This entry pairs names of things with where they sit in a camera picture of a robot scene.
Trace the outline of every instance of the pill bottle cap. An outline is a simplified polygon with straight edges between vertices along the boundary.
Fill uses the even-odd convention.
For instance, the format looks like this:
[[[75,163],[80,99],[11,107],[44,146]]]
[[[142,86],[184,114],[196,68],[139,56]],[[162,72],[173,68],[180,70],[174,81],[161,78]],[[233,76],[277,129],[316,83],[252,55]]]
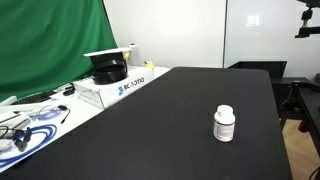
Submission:
[[[228,105],[220,105],[220,106],[218,106],[217,112],[218,112],[219,116],[231,115],[231,114],[233,114],[233,109],[232,109],[232,107],[230,107]]]

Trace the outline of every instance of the black table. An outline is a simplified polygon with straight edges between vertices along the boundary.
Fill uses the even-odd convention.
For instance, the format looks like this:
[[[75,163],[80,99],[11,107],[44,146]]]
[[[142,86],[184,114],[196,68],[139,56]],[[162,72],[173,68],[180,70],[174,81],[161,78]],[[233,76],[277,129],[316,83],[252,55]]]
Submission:
[[[279,117],[283,117],[283,113],[286,113],[285,116],[289,119],[302,119],[302,114],[299,110],[290,111],[289,113],[284,112],[281,105],[285,100],[288,100],[289,92],[291,90],[292,82],[300,82],[300,83],[311,83],[310,80],[304,77],[281,77],[271,78],[272,89],[274,93],[274,98],[277,105],[277,110]]]
[[[234,139],[212,134],[234,107]],[[11,168],[2,179],[292,179],[268,74],[174,68]]]
[[[299,101],[305,115],[307,129],[320,156],[320,92],[300,88]]]

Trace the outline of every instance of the green screen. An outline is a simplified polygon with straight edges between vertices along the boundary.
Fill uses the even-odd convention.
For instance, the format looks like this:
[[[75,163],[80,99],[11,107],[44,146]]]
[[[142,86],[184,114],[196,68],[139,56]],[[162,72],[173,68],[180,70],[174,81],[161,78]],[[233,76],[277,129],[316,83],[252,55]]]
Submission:
[[[4,0],[0,18],[0,101],[76,80],[84,53],[117,47],[102,0]]]

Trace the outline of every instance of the wooden floor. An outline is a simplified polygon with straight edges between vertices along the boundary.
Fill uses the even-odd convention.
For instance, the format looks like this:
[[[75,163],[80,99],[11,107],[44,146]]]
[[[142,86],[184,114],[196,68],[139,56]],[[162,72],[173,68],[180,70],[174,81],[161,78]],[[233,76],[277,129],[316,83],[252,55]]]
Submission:
[[[311,173],[320,166],[320,158],[310,134],[298,131],[300,122],[297,120],[287,120],[282,133],[285,139],[293,179],[308,180]]]

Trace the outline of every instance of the black object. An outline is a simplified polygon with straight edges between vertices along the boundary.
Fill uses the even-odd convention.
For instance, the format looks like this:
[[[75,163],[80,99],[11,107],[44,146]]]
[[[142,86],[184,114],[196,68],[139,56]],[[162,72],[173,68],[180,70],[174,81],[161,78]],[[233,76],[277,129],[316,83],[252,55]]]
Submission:
[[[299,88],[299,103],[305,115],[308,131],[320,156],[320,93]]]
[[[319,7],[320,8],[320,0],[298,0],[300,2],[306,3],[308,7]]]
[[[65,92],[63,92],[63,95],[64,96],[70,96],[71,94],[74,94],[74,89],[69,89],[69,90],[66,90]]]
[[[283,77],[287,61],[239,61],[228,68],[261,69],[269,72],[270,77]]]
[[[123,60],[109,60],[96,66],[93,72],[95,84],[109,84],[121,81],[127,77],[127,66]]]
[[[309,4],[308,7],[309,9],[302,13],[301,20],[303,20],[303,25],[299,30],[299,34],[296,35],[295,38],[306,38],[306,37],[309,37],[310,34],[320,34],[320,26],[308,27],[308,21],[312,18],[312,14],[313,14],[312,8],[315,6],[312,6]]]
[[[308,88],[311,91],[319,91],[320,87],[313,83],[312,81],[306,79],[306,78],[296,78],[296,79],[301,79],[301,80],[296,80],[296,81],[292,81],[290,83],[290,85],[288,85],[287,88],[287,97],[285,99],[281,98],[282,102],[281,102],[281,111],[292,111],[294,109],[301,109],[299,101],[298,101],[298,95],[299,95],[299,88]],[[274,88],[274,93],[275,93],[275,97],[276,97],[276,101],[277,100],[277,96],[276,94],[279,94],[279,88]],[[303,116],[300,117],[288,117],[285,116],[283,117],[283,115],[281,115],[280,117],[285,118],[285,119],[303,119]]]
[[[9,132],[9,127],[8,126],[0,126],[0,131],[4,131],[1,132],[2,135],[0,136],[0,139],[2,139],[8,132]]]
[[[67,117],[69,116],[71,110],[69,108],[67,108],[67,106],[64,105],[59,105],[58,108],[62,111],[66,111],[68,110],[68,114],[63,118],[63,120],[61,121],[61,124],[63,124],[65,122],[65,120],[67,119]]]
[[[229,143],[212,133],[220,104],[235,110]],[[25,177],[292,179],[267,73],[209,68],[172,69],[0,174]]]
[[[64,90],[66,91],[66,90],[72,90],[72,89],[74,89],[74,87],[73,87],[73,84],[71,83],[71,86],[66,87]]]
[[[44,102],[46,100],[49,100],[50,96],[54,94],[56,94],[55,91],[46,91],[46,92],[38,93],[35,95],[31,95],[31,96],[19,99],[18,101],[12,103],[12,105]]]
[[[90,56],[94,66],[93,81],[103,85],[121,81],[127,77],[127,63],[122,52]]]
[[[316,77],[314,78],[314,81],[315,81],[316,83],[320,83],[320,73],[318,73],[318,74],[316,75]]]
[[[26,150],[28,146],[28,142],[31,139],[31,129],[28,127],[27,130],[15,130],[13,135],[13,141],[16,147],[19,149],[20,152]]]
[[[271,78],[273,94],[276,101],[279,117],[284,119],[301,120],[303,119],[303,115],[301,114],[299,107],[295,106],[298,101],[295,95],[296,92],[295,90],[292,92],[293,82],[312,83],[310,80],[303,77]]]

